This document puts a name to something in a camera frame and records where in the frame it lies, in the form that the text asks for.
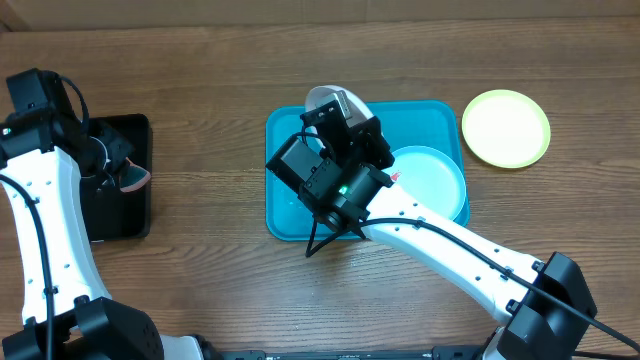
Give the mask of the white plate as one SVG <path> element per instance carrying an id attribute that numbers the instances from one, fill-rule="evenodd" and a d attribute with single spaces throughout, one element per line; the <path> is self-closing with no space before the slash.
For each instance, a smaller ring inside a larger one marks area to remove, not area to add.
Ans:
<path id="1" fill-rule="evenodd" d="M 331 145 L 348 147 L 352 127 L 373 117 L 369 107 L 353 92 L 337 85 L 321 85 L 309 91 L 301 117 L 305 130 L 324 137 Z"/>

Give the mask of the green and pink sponge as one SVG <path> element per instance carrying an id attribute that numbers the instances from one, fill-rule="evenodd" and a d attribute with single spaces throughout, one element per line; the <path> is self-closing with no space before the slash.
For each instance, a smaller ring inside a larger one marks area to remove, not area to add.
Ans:
<path id="1" fill-rule="evenodd" d="M 127 158 L 127 165 L 120 173 L 120 191 L 132 193 L 141 190 L 151 179 L 151 173 Z"/>

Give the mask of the green rimmed plate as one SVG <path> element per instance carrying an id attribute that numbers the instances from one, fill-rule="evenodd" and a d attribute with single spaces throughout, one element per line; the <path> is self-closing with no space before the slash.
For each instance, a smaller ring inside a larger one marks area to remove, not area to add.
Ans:
<path id="1" fill-rule="evenodd" d="M 551 142 L 545 112 L 531 98 L 513 90 L 489 90 L 476 96 L 463 112 L 461 129 L 478 158 L 505 169 L 532 165 Z"/>

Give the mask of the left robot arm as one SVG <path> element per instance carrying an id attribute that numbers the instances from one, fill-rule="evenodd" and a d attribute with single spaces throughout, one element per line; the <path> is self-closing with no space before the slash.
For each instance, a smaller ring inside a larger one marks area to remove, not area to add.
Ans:
<path id="1" fill-rule="evenodd" d="M 198 335 L 162 335 L 143 311 L 112 300 L 97 271 L 81 209 L 81 179 L 108 172 L 127 143 L 85 135 L 76 119 L 1 126 L 1 181 L 26 282 L 21 331 L 7 359 L 217 359 Z"/>

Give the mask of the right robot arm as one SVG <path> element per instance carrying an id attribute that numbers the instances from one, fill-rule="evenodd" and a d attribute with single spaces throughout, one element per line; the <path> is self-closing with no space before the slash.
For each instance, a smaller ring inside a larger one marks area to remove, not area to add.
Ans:
<path id="1" fill-rule="evenodd" d="M 392 151 L 379 119 L 334 86 L 308 95 L 302 116 L 321 152 L 305 151 L 300 200 L 334 236 L 353 232 L 410 255 L 499 324 L 482 359 L 571 359 L 597 309 L 578 265 L 510 250 L 429 209 L 407 187 L 424 162 Z"/>

